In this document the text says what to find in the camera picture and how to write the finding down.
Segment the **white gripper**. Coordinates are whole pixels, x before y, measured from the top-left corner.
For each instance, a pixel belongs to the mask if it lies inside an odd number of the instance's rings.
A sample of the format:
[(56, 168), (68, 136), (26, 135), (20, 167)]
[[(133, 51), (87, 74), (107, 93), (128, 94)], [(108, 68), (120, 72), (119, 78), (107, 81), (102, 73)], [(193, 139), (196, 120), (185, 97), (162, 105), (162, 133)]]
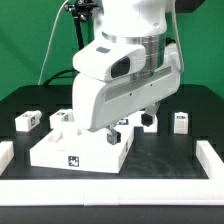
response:
[[(73, 84), (72, 105), (75, 122), (81, 128), (96, 132), (143, 108), (143, 126), (151, 126), (159, 105), (154, 104), (177, 91), (180, 69), (165, 66), (152, 77), (131, 80), (129, 77), (105, 83), (79, 74)], [(107, 127), (107, 142), (121, 142), (121, 133)]]

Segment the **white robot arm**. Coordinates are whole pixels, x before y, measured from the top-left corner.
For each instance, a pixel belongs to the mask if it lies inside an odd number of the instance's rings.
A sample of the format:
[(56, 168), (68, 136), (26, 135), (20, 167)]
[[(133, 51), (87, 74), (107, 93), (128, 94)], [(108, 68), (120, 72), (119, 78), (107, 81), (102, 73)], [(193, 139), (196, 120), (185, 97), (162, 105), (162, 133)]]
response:
[(175, 0), (100, 0), (95, 39), (76, 53), (72, 105), (78, 126), (107, 131), (115, 145), (116, 123), (141, 109), (148, 126), (159, 102), (175, 93), (184, 70), (180, 42), (166, 42), (165, 14)]

